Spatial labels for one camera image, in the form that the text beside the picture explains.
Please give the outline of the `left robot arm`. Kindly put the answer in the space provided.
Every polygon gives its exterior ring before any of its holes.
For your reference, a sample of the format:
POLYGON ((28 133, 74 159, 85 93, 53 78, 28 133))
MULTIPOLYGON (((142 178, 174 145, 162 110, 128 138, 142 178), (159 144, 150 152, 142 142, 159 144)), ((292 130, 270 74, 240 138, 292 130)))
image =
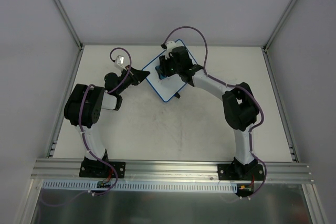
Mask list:
POLYGON ((92 163, 91 170, 99 177, 108 174, 108 154, 95 127, 102 109, 117 111, 122 104, 121 93, 129 86, 137 86, 150 75, 149 71, 126 66, 121 75, 111 72, 104 77, 104 87, 76 84, 65 108, 64 117, 73 125, 85 148, 84 161, 92 163))

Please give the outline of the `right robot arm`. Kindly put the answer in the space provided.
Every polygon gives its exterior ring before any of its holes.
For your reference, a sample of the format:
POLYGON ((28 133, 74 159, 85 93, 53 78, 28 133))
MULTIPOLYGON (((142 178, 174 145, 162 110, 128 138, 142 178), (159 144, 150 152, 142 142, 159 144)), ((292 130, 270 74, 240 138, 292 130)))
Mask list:
POLYGON ((210 76, 204 66, 193 63, 184 46, 162 44, 164 55, 159 57, 155 68, 159 78, 164 79, 178 75, 184 83, 207 91, 219 98, 223 104, 224 117, 234 130, 236 154, 224 174, 230 178, 248 179, 258 165, 253 154, 251 131, 257 121, 259 108, 249 85, 225 84, 210 76))

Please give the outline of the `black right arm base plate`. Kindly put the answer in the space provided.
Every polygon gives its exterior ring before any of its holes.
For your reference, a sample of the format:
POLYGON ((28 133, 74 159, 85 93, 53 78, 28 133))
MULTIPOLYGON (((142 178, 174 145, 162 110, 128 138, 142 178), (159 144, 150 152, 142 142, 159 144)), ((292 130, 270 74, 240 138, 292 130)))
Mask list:
POLYGON ((264 168, 261 164, 239 167, 233 163, 218 164, 217 174, 219 180, 256 180, 262 181, 265 178, 264 168))

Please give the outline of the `blue black whiteboard eraser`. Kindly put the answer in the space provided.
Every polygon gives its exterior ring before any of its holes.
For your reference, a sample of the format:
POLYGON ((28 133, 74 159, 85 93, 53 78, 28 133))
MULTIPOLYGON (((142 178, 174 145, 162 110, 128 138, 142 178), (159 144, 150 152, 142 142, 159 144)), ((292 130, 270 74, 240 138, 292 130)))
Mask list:
POLYGON ((155 67, 156 72, 158 73, 159 79, 163 80, 167 78, 167 76, 164 74, 164 72, 160 69, 160 66, 155 67))

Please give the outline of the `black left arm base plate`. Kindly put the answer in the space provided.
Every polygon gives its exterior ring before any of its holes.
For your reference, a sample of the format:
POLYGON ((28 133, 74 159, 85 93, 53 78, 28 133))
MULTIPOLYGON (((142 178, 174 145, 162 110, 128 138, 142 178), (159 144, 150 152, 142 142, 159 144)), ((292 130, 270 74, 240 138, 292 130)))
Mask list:
MULTIPOLYGON (((118 178, 124 178, 126 162, 109 161, 109 164, 116 170, 118 178)), ((109 166, 99 161, 85 159, 81 162, 79 177, 107 178, 111 171, 109 166)))

